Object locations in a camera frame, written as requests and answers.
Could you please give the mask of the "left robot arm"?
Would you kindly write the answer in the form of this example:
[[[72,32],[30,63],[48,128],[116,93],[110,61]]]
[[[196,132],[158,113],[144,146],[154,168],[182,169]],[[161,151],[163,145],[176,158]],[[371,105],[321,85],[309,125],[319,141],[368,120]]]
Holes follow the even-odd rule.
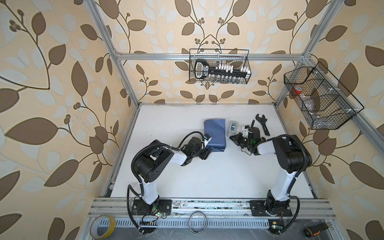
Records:
[[[133,190],[131,185],[128,191],[140,198],[139,202],[145,212],[154,213],[159,209],[159,194],[156,180],[168,164],[186,166],[194,158],[205,160],[211,153],[208,144],[212,137],[199,131],[187,134],[177,147],[154,140],[141,149],[133,158],[131,170],[140,185],[140,193]]]

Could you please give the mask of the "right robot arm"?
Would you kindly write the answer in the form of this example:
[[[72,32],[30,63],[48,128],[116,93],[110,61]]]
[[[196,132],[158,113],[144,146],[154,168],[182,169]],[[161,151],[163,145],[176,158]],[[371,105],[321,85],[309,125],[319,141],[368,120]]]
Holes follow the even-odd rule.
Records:
[[[259,138],[256,133],[260,131],[253,128],[247,137],[242,133],[230,136],[230,139],[242,150],[247,149],[248,155],[270,155],[277,157],[280,171],[274,186],[267,193],[265,201],[250,201],[252,216],[254,217],[291,217],[289,206],[291,190],[302,172],[312,163],[312,157],[304,144],[296,135],[280,135],[274,138]]]

